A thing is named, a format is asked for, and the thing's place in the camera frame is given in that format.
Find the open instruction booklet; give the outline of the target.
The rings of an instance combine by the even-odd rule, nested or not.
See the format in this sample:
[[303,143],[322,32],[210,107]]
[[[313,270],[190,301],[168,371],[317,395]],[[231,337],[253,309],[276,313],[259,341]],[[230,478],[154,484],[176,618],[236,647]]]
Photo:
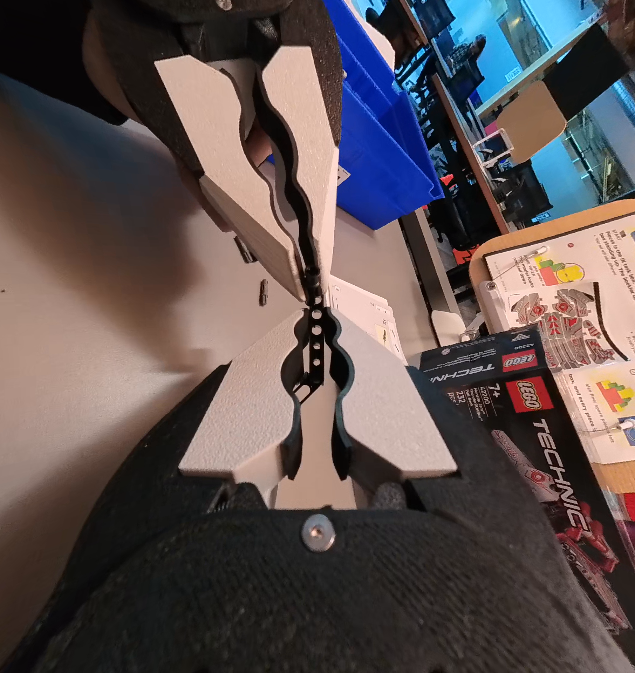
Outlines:
[[335,276],[330,277],[328,303],[408,365],[392,307],[387,299]]

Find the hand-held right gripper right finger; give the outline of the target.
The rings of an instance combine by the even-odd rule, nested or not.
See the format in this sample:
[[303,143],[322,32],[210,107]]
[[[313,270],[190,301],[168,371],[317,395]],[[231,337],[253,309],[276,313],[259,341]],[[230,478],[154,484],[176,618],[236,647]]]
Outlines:
[[384,484],[456,476],[456,460],[410,368],[336,309],[327,310],[327,344],[338,391],[332,462],[351,482],[354,508],[370,508]]

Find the beige and black chair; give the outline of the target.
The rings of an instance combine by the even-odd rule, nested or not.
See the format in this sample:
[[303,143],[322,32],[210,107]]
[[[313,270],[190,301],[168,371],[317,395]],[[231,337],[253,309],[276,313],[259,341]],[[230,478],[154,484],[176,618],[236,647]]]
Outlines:
[[592,25],[562,60],[497,117],[498,130],[512,145],[512,164],[528,162],[561,136],[567,122],[627,72],[626,62],[602,27]]

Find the black toy pin connector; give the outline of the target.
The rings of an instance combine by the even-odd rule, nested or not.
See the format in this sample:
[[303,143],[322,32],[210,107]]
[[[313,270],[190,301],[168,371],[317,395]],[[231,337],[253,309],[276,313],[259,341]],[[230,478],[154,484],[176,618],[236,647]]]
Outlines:
[[309,307],[320,308],[323,306],[324,290],[320,269],[316,266],[306,266],[303,274],[303,288],[306,303]]

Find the grey red sticker sheet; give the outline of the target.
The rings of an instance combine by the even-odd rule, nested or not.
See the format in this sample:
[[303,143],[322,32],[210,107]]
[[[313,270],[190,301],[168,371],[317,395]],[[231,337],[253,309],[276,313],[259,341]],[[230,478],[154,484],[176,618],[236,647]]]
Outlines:
[[538,327],[549,369],[575,369],[627,362],[606,330],[599,282],[575,281],[503,298],[511,326]]

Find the brown edged table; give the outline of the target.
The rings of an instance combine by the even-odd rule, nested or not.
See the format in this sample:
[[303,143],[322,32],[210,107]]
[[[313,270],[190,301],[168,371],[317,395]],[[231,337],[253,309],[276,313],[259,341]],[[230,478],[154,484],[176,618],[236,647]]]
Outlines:
[[437,37],[455,20],[446,1],[387,1],[377,19],[372,8],[366,18],[393,47],[396,84],[411,96],[427,149],[438,145],[443,152],[467,215],[465,235],[483,243],[508,233],[487,167],[498,159],[485,156],[485,136],[477,138],[464,116],[484,80],[478,58],[486,37],[478,35],[443,56]]

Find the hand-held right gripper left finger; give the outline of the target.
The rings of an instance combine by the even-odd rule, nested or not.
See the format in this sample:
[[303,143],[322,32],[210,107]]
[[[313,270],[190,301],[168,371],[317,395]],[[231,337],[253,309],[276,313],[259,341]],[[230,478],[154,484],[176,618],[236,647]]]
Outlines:
[[232,360],[179,463],[182,474],[253,484],[275,506],[279,483],[301,464],[295,392],[308,322],[307,310],[298,310]]

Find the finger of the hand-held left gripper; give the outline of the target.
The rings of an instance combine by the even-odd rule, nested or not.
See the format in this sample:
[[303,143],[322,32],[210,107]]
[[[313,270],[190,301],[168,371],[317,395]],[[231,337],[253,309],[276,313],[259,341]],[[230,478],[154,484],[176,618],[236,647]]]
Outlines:
[[321,284],[327,288],[334,249],[339,148],[332,137],[309,46],[281,46],[261,71],[262,93],[288,129],[299,187],[312,212]]
[[266,271],[303,301],[296,245],[280,225],[271,186],[246,154],[254,62],[163,59],[155,68],[203,169],[202,192]]

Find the wooden board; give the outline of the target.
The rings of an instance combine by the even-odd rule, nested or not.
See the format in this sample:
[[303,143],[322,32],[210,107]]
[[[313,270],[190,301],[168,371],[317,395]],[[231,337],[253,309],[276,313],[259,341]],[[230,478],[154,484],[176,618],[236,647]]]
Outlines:
[[[473,254],[469,266],[470,281],[476,292],[476,299],[484,314],[485,323],[491,333],[501,332],[496,327],[494,310],[486,307],[482,284],[491,280],[486,257],[509,248],[528,247],[537,241],[565,235],[601,222],[627,217],[635,213],[635,199],[617,200],[575,214],[543,222],[539,225],[506,233],[487,241]],[[599,484],[606,490],[615,493],[635,492],[635,460],[614,464],[600,464],[593,458],[589,446],[584,444],[585,451]]]

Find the person's left hand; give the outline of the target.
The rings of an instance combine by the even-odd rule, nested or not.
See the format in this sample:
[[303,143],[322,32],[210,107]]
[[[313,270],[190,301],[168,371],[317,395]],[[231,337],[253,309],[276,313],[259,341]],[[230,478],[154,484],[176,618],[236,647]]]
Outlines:
[[[139,117],[137,117],[137,114],[120,87],[114,68],[112,67],[103,46],[101,33],[95,20],[93,10],[90,10],[88,13],[83,32],[82,58],[87,76],[96,90],[98,90],[98,92],[113,107],[115,107],[118,112],[134,122],[144,125]],[[231,227],[221,217],[212,204],[209,203],[201,190],[200,182],[196,179],[195,175],[190,172],[188,166],[185,165],[180,157],[172,152],[172,150],[170,150],[170,154],[176,164],[182,183],[194,199],[221,231],[231,232]]]

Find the black toy beam with holes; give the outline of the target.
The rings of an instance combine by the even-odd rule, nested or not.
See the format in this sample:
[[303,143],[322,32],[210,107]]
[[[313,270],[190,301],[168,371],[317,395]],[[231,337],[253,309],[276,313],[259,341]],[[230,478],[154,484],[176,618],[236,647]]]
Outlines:
[[302,405],[325,380],[325,319],[326,308],[323,298],[304,311],[305,318],[296,325],[299,329],[297,345],[299,352],[299,372],[295,376],[292,393]]

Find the blue plastic bin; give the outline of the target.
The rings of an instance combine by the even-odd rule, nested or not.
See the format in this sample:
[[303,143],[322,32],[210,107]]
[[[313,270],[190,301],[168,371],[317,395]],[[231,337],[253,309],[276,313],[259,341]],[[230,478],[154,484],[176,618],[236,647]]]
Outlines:
[[408,94],[349,1],[325,1],[339,39],[343,81],[337,205],[378,230],[435,200],[443,183]]

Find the grey desk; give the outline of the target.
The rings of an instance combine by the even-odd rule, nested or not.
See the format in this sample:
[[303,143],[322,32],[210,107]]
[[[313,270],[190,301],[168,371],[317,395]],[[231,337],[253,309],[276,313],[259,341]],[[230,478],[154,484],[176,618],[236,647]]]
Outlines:
[[0,666],[128,453],[300,307],[152,134],[0,75]]

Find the printed instruction sheet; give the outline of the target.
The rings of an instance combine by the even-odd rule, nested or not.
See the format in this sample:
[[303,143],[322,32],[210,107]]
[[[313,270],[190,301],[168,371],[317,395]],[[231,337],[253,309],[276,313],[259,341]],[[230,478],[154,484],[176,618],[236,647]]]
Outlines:
[[599,282],[608,334],[627,362],[553,373],[577,427],[599,463],[635,460],[635,213],[486,258],[508,324],[507,293],[575,281]]

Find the black toy set box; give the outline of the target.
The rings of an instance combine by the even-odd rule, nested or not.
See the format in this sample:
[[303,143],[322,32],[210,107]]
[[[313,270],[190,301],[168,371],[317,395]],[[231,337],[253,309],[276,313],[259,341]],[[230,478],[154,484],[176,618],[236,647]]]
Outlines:
[[635,667],[635,543],[591,467],[539,329],[424,351],[420,371],[512,461],[602,623]]

